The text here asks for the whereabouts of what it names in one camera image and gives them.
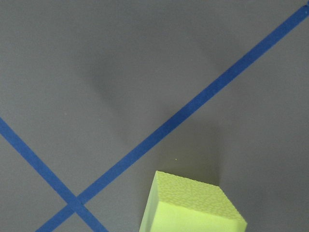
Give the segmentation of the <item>yellow foam block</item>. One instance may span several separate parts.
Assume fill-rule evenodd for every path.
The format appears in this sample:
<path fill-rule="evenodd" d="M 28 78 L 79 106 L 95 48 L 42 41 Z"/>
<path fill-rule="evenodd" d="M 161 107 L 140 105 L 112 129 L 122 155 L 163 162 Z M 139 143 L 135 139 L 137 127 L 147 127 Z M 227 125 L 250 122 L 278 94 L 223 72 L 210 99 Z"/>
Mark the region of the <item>yellow foam block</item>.
<path fill-rule="evenodd" d="M 141 232 L 244 232 L 247 222 L 219 186 L 156 171 Z"/>

